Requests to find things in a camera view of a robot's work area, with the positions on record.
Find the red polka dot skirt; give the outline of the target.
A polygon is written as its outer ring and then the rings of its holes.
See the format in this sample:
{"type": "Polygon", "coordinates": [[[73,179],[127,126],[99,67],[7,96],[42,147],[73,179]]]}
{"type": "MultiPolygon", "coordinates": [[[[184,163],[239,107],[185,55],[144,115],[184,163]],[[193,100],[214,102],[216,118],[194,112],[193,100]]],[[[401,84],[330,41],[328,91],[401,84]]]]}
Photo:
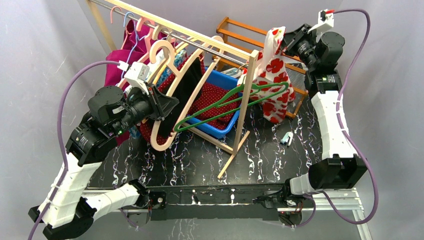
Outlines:
{"type": "MultiPolygon", "coordinates": [[[[188,115],[192,115],[195,112],[202,110],[203,108],[217,102],[227,92],[228,92],[228,90],[225,90],[221,87],[218,87],[216,85],[213,85],[211,83],[206,82],[201,89],[200,97],[198,97],[193,102],[193,104],[191,105],[191,107],[188,111],[188,115]]],[[[237,101],[237,102],[230,103],[230,104],[225,105],[225,106],[220,107],[220,108],[214,107],[214,108],[211,108],[208,111],[205,111],[205,112],[201,113],[200,115],[196,116],[196,118],[200,121],[203,121],[203,120],[212,118],[216,115],[220,115],[222,113],[230,111],[232,109],[238,108],[240,106],[240,104],[241,104],[241,101],[237,101]]],[[[216,129],[224,130],[229,125],[229,122],[231,121],[234,114],[235,113],[231,113],[231,114],[228,114],[226,116],[217,118],[215,120],[208,122],[207,124],[213,126],[216,129]]]]}

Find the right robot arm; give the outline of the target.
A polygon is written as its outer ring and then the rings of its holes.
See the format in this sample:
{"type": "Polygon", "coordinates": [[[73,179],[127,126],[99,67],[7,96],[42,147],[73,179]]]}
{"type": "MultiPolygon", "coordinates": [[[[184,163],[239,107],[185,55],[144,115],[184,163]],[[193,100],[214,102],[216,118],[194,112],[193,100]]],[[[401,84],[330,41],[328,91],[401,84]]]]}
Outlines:
{"type": "Polygon", "coordinates": [[[342,109],[342,80],[336,70],[345,39],[327,31],[320,37],[308,24],[285,35],[282,50],[298,56],[306,65],[304,85],[315,110],[321,141],[321,161],[311,165],[306,174],[286,181],[282,202],[295,207],[302,195],[321,190],[351,189],[367,167],[345,134],[348,132],[342,109]]]}

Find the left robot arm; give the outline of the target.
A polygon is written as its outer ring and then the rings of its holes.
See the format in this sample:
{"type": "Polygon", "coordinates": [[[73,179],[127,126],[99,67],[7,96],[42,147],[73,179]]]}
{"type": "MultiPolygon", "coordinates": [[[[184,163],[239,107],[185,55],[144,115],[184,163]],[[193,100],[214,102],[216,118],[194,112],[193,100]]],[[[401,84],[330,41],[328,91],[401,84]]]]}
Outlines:
{"type": "Polygon", "coordinates": [[[145,208],[151,193],[134,179],[95,196],[83,196],[92,175],[118,146],[117,138],[143,119],[163,120],[179,100],[161,93],[155,85],[131,89],[128,96],[117,86],[100,88],[88,101],[89,111],[64,145],[65,160],[52,184],[51,193],[28,214],[45,223],[48,240],[74,239],[104,215],[126,206],[145,208]]]}

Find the green velvet hanger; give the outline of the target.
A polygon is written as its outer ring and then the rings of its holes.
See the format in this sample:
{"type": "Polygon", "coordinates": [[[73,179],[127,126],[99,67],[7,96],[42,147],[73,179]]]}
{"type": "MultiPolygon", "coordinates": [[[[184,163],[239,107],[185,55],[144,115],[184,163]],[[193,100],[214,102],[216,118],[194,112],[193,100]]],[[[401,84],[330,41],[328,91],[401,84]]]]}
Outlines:
{"type": "MultiPolygon", "coordinates": [[[[210,109],[212,109],[212,108],[221,108],[221,107],[224,107],[224,106],[226,106],[226,105],[228,105],[228,104],[231,104],[231,103],[235,103],[235,102],[238,102],[238,101],[241,101],[242,99],[243,99],[243,97],[242,96],[240,96],[240,97],[238,97],[238,98],[235,98],[235,99],[233,99],[233,100],[231,100],[231,101],[227,101],[227,99],[229,98],[229,97],[231,97],[232,95],[234,95],[234,94],[238,94],[238,93],[240,93],[240,92],[243,92],[244,91],[244,86],[245,86],[245,84],[243,83],[243,84],[241,84],[241,85],[239,85],[239,86],[236,86],[235,88],[233,88],[233,89],[230,89],[221,99],[219,99],[218,101],[216,101],[216,102],[214,102],[213,104],[211,104],[211,105],[209,105],[209,106],[207,106],[207,107],[205,107],[205,108],[203,108],[203,109],[201,109],[201,110],[199,110],[199,111],[197,111],[197,112],[195,112],[194,114],[192,114],[192,115],[189,115],[189,116],[187,116],[187,117],[185,117],[185,118],[183,118],[182,120],[180,120],[179,122],[177,122],[176,124],[175,124],[175,126],[174,126],[174,128],[173,128],[173,131],[174,132],[181,132],[181,131],[185,131],[185,130],[188,130],[188,129],[191,129],[191,128],[194,128],[194,127],[197,127],[197,126],[199,126],[199,125],[202,125],[202,124],[205,124],[205,123],[208,123],[208,122],[210,122],[210,121],[213,121],[213,120],[215,120],[215,119],[218,119],[218,118],[221,118],[221,117],[224,117],[224,116],[226,116],[226,115],[229,115],[229,114],[232,114],[232,113],[235,113],[236,111],[239,111],[240,109],[241,109],[241,107],[237,107],[237,108],[234,108],[234,109],[232,109],[232,110],[229,110],[229,111],[227,111],[227,112],[224,112],[224,113],[221,113],[221,114],[218,114],[218,115],[216,115],[216,116],[214,116],[214,117],[211,117],[211,118],[208,118],[208,119],[205,119],[205,120],[202,120],[202,121],[200,121],[200,122],[197,122],[197,123],[194,123],[194,124],[189,124],[188,126],[185,126],[185,127],[181,127],[181,125],[182,124],[184,124],[184,123],[186,123],[188,120],[191,120],[191,119],[193,119],[193,118],[195,118],[195,117],[197,117],[198,115],[200,115],[200,114],[202,114],[202,113],[204,113],[204,112],[206,112],[206,111],[208,111],[208,110],[210,110],[210,109]]],[[[270,89],[270,88],[272,88],[272,87],[280,87],[280,89],[277,91],[277,92],[274,92],[274,93],[272,93],[271,95],[268,95],[268,96],[266,96],[266,97],[263,97],[263,98],[260,98],[260,99],[258,99],[258,100],[255,100],[255,101],[253,101],[252,103],[249,103],[247,106],[251,106],[251,105],[254,105],[254,104],[257,104],[257,103],[260,103],[260,102],[262,102],[262,101],[264,101],[264,100],[267,100],[267,99],[269,99],[269,98],[271,98],[271,97],[274,97],[274,96],[276,96],[277,94],[280,94],[280,93],[283,93],[283,92],[285,92],[288,88],[289,88],[289,86],[290,86],[290,84],[288,83],[288,82],[279,82],[279,83],[269,83],[269,84],[265,84],[265,85],[257,85],[257,84],[254,84],[254,83],[252,83],[251,84],[251,89],[253,90],[248,96],[250,97],[250,96],[252,96],[252,95],[254,95],[254,94],[257,94],[257,93],[259,93],[261,90],[264,90],[264,89],[270,89]]]]}

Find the white red poppy garment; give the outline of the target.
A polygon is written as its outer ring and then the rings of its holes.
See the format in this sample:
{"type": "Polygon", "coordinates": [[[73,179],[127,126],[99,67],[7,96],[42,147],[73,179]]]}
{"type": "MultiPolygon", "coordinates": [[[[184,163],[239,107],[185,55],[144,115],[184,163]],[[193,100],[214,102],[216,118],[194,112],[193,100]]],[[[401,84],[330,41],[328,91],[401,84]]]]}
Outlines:
{"type": "Polygon", "coordinates": [[[264,99],[260,102],[263,117],[273,124],[279,124],[285,119],[288,104],[295,99],[295,91],[283,57],[285,33],[284,26],[273,27],[267,32],[264,47],[258,54],[252,83],[257,86],[288,83],[288,88],[282,91],[283,85],[264,87],[250,96],[252,101],[264,99]]]}

